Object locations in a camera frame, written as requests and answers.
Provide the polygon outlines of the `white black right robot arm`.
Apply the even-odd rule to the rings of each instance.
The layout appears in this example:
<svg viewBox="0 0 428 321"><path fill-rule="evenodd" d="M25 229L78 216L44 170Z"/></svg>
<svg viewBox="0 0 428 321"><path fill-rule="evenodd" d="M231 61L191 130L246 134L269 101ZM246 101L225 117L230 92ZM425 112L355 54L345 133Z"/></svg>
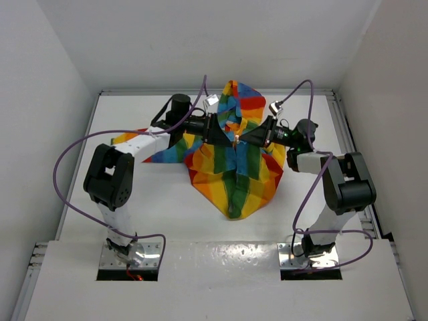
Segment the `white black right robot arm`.
<svg viewBox="0 0 428 321"><path fill-rule="evenodd" d="M318 125L305 118L294 129L280 126L272 117L240 136L240 140L258 147L272 143L288 148L286 160L297 173L317 175L322 183L325 206L315 223L304 231L302 255L311 257L331 251L336 237L354 216L372 205L377 197L374 183L359 152L339 156L316 152L312 148Z"/></svg>

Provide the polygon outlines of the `rainbow striped hooded jacket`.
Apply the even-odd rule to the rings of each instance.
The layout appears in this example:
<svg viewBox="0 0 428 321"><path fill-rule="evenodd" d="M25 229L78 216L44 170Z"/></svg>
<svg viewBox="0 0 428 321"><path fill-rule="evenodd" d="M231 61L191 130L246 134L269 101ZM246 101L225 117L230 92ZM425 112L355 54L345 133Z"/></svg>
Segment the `rainbow striped hooded jacket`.
<svg viewBox="0 0 428 321"><path fill-rule="evenodd" d="M265 98L253 88L229 81L221 94L217 117L233 140L262 122ZM245 219L274 197L283 175L286 148L271 143L260 148L247 142L231 147L210 145L185 132L172 147L146 159L148 163L183 163L192 186L228 219Z"/></svg>

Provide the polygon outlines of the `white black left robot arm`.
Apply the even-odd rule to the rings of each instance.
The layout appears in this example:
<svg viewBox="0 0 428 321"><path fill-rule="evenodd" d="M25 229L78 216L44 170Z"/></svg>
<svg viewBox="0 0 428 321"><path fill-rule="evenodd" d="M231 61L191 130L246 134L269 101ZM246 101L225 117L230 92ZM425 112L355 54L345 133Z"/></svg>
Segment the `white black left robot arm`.
<svg viewBox="0 0 428 321"><path fill-rule="evenodd" d="M145 134L127 138L111 146L96 147L84 179L84 190L97 204L108 227L109 249L122 258L136 251L136 232L128 212L133 186L134 165L177 143L185 133L201 137L213 146L230 147L216 114L193 116L191 99L185 94L172 95L151 120Z"/></svg>

